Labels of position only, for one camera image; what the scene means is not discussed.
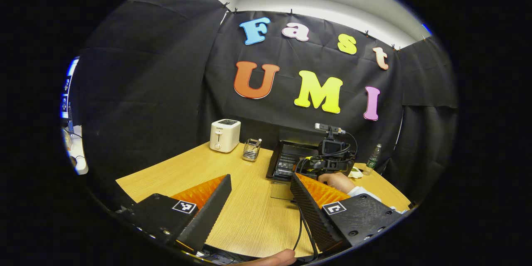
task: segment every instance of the wooden table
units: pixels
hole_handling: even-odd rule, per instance
[[[266,179],[266,170],[273,152],[260,149],[257,160],[249,162],[241,158],[243,147],[239,143],[232,152],[220,153],[205,143],[116,182],[138,203],[154,193],[173,196],[229,173],[232,192],[206,243],[256,257],[292,249],[298,239],[299,212],[289,201],[270,197],[272,181]],[[395,206],[398,211],[408,209],[408,199],[378,173],[354,182],[378,196],[382,203]],[[296,256],[308,255],[312,255],[312,246],[303,230]]]

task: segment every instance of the hand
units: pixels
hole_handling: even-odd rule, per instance
[[[349,193],[355,188],[355,183],[351,181],[346,175],[340,172],[324,173],[318,177],[318,181],[327,182],[327,185],[340,190],[343,193]]]
[[[296,261],[295,258],[296,252],[291,249],[285,249],[279,253],[276,253],[265,258],[260,258],[257,260],[237,263],[236,265],[240,266],[287,266],[291,265]]]

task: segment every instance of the white toaster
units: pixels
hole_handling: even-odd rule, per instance
[[[223,119],[211,124],[209,147],[218,152],[231,152],[240,140],[240,122]]]

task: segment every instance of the metal utensil holder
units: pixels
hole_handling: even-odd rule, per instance
[[[242,158],[248,161],[255,161],[259,156],[259,150],[261,149],[262,139],[248,139],[244,144],[244,152]]]

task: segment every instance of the orange soft finger pad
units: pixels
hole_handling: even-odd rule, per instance
[[[310,177],[296,173],[303,186],[305,186],[308,193],[312,196],[318,207],[321,209],[323,205],[345,200],[349,196],[333,187],[325,185],[319,181],[313,180]]]
[[[203,182],[178,194],[171,196],[175,200],[184,200],[185,202],[194,203],[198,211],[205,205],[211,194],[216,190],[220,182],[226,177],[223,175],[207,182]]]

